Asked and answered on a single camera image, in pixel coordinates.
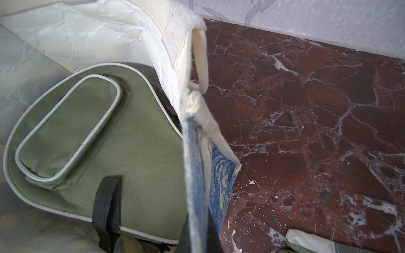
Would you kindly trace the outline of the olive green paddle case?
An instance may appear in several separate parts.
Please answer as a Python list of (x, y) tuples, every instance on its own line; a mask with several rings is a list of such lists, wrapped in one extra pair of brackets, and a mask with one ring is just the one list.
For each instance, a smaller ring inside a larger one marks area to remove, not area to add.
[(120, 234), (179, 242), (187, 217), (181, 132), (131, 65), (87, 67), (37, 98), (9, 135), (3, 169), (21, 200), (91, 223), (107, 252)]

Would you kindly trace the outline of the cream canvas tote bag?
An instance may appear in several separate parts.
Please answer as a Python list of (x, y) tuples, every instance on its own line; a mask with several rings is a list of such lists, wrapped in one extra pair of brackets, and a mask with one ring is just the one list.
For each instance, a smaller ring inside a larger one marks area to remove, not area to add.
[(23, 113), (59, 81), (101, 63), (131, 65), (179, 125), (193, 253), (206, 253), (208, 212), (219, 235), (241, 168), (203, 97), (206, 31), (176, 1), (2, 1), (4, 152)]

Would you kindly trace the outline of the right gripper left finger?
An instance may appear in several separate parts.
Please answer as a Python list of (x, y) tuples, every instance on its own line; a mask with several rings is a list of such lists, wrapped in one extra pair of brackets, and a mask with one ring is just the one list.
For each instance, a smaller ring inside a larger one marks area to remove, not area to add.
[(193, 252), (192, 235), (192, 223), (190, 222), (189, 215), (187, 215), (175, 253)]

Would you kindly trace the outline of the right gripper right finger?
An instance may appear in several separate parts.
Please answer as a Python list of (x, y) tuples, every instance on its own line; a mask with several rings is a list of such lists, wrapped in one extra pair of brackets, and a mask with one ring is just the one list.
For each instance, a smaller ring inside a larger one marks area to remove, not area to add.
[(208, 212), (206, 253), (224, 253), (211, 212)]

